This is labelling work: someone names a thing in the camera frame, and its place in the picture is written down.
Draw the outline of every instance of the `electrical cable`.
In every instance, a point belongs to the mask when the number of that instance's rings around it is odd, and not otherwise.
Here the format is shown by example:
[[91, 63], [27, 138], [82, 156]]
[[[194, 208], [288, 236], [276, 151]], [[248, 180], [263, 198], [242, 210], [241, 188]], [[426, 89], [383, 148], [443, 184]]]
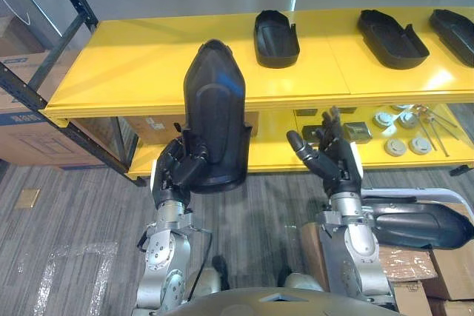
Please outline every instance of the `electrical cable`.
[[187, 298], [188, 302], [190, 302], [191, 298], [193, 297], [194, 289], [198, 285], [198, 281], [199, 281], [199, 278], [201, 277], [202, 270], [204, 269], [204, 266], [206, 265], [206, 260], [209, 257], [210, 247], [213, 244], [213, 233], [212, 233], [212, 231], [210, 231], [208, 229], [194, 229], [194, 230], [197, 231], [197, 232], [201, 232], [201, 233], [207, 233], [209, 235], [209, 242], [208, 242], [208, 245], [207, 245], [207, 248], [206, 248], [206, 252], [204, 253], [204, 260], [202, 261], [201, 268], [199, 268], [199, 272], [196, 275], [196, 279], [194, 280], [194, 284], [193, 284], [193, 287], [191, 288], [190, 296]]

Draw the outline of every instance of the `cardboard box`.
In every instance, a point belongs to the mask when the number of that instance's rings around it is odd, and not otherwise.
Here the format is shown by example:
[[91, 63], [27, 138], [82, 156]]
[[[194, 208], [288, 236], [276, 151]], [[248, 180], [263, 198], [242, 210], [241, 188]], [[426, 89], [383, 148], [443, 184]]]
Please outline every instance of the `cardboard box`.
[[103, 166], [31, 111], [0, 114], [0, 159], [18, 165]]
[[329, 281], [326, 273], [326, 263], [319, 239], [319, 225], [315, 222], [306, 223], [301, 228], [301, 244], [310, 274], [321, 285], [325, 292], [329, 292]]
[[390, 281], [414, 281], [438, 276], [428, 251], [380, 246], [378, 258]]
[[432, 316], [423, 285], [419, 281], [392, 283], [398, 311], [406, 316]]
[[[67, 51], [59, 57], [39, 88], [43, 98], [51, 98], [77, 55], [76, 51]], [[47, 53], [8, 56], [0, 61], [28, 82], [46, 56]], [[117, 156], [111, 148], [113, 137], [108, 118], [79, 119], [75, 124]], [[63, 169], [104, 166], [4, 90], [0, 90], [0, 159], [18, 165], [55, 165]]]
[[[174, 123], [182, 127], [186, 123], [183, 115], [153, 115], [153, 116], [128, 116], [128, 124], [146, 144], [167, 144], [179, 134]], [[258, 112], [246, 112], [245, 121], [252, 125], [251, 136], [257, 135]]]
[[474, 316], [474, 301], [428, 299], [433, 316]]
[[[319, 239], [319, 225], [306, 223], [301, 228], [301, 243], [310, 274], [329, 291], [324, 253]], [[379, 259], [387, 279], [391, 282], [418, 281], [435, 278], [435, 267], [428, 252], [401, 247], [380, 246]]]
[[44, 47], [16, 16], [0, 18], [0, 56], [44, 52]]
[[[445, 205], [469, 217], [464, 205]], [[434, 249], [430, 257], [438, 277], [423, 281], [428, 296], [445, 300], [474, 299], [474, 240], [458, 249]]]

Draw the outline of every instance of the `yellow shelf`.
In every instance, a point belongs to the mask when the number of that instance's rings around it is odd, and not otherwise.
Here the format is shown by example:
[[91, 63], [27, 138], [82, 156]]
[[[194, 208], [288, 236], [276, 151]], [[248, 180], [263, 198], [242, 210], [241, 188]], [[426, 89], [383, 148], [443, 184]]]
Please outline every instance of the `yellow shelf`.
[[[474, 20], [473, 8], [452, 10]], [[474, 70], [430, 29], [433, 8], [381, 11], [413, 23], [431, 52], [424, 63], [410, 70], [379, 64], [356, 28], [359, 9], [288, 14], [301, 53], [295, 65], [278, 70], [256, 61], [255, 13], [103, 21], [43, 112], [61, 125], [69, 118], [183, 113], [185, 73], [210, 38], [232, 49], [247, 85], [247, 111], [474, 99]]]
[[[387, 139], [399, 138], [408, 145], [411, 138], [417, 135], [424, 137], [419, 127], [406, 130], [395, 123], [386, 130], [378, 128], [372, 121], [373, 115], [378, 111], [387, 111], [397, 115], [398, 112], [390, 107], [359, 107], [353, 114], [342, 114], [341, 120], [342, 122], [365, 121], [373, 135], [373, 139], [369, 143], [358, 145], [358, 151], [365, 169], [446, 166], [474, 162], [474, 145], [447, 105], [438, 104], [431, 107], [436, 113], [458, 125], [457, 129], [450, 127], [450, 130], [458, 136], [459, 141], [443, 131], [442, 128], [437, 127], [438, 134], [447, 148], [449, 157], [445, 157], [433, 132], [427, 125], [425, 126], [434, 140], [437, 151], [432, 150], [427, 155], [416, 155], [407, 148], [407, 152], [401, 157], [388, 155], [384, 150]], [[249, 172], [305, 171], [306, 167], [297, 159], [287, 143], [286, 133], [288, 130], [301, 132], [304, 125], [320, 124], [322, 111], [319, 110], [316, 116], [307, 117], [295, 117], [292, 110], [261, 111], [258, 135], [252, 138], [250, 143]], [[152, 161], [159, 156], [163, 148], [163, 145], [146, 145], [140, 141], [127, 175], [132, 179], [138, 176], [149, 176]]]

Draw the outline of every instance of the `gray carpet floor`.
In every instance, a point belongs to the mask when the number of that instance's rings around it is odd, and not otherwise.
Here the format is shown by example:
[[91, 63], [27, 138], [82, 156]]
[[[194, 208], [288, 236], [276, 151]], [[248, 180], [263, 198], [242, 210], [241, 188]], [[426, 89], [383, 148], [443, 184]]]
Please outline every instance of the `gray carpet floor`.
[[[474, 137], [473, 106], [457, 113]], [[448, 167], [367, 171], [365, 187], [444, 187], [474, 198], [474, 171]], [[40, 188], [32, 209], [14, 209], [23, 188]], [[194, 195], [203, 227], [214, 231], [210, 255], [223, 255], [231, 287], [275, 286], [289, 264], [308, 272], [300, 227], [324, 200], [309, 173], [250, 175], [226, 193]], [[155, 210], [148, 188], [111, 169], [63, 172], [11, 166], [0, 183], [0, 315], [129, 315], [143, 274], [135, 248]], [[190, 272], [207, 237], [191, 236]]]

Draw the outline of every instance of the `black metal frame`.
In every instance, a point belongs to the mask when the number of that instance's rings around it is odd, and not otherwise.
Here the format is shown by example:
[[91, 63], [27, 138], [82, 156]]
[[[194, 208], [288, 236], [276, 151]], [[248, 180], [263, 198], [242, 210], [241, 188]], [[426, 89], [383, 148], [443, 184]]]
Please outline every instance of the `black metal frame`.
[[[43, 63], [41, 63], [30, 82], [28, 84], [25, 83], [15, 73], [0, 63], [0, 87], [20, 101], [28, 109], [44, 117], [51, 126], [60, 131], [63, 135], [70, 138], [72, 141], [76, 142], [80, 147], [87, 150], [91, 155], [94, 155], [110, 168], [114, 169], [117, 173], [123, 175], [126, 179], [129, 179], [125, 174], [130, 168], [133, 154], [135, 153], [136, 149], [136, 144], [138, 142], [138, 136], [134, 135], [131, 148], [129, 152], [126, 152], [124, 140], [121, 135], [120, 123], [117, 117], [111, 118], [111, 123], [113, 126], [113, 133], [116, 145], [118, 147], [120, 160], [93, 141], [89, 136], [87, 136], [86, 133], [84, 133], [73, 123], [69, 123], [66, 127], [58, 127], [50, 119], [48, 119], [48, 117], [39, 112], [39, 110], [42, 110], [46, 107], [47, 102], [36, 91], [46, 79], [48, 73], [51, 71], [51, 68], [53, 68], [53, 65], [56, 63], [67, 44], [69, 44], [70, 40], [77, 33], [82, 24], [85, 24], [89, 28], [90, 32], [93, 32], [98, 23], [96, 15], [86, 0], [70, 1], [76, 9], [78, 15], [66, 29], [59, 43], [51, 50]], [[145, 181], [141, 178], [138, 178], [136, 181], [131, 179], [129, 180], [137, 186], [146, 185]]]

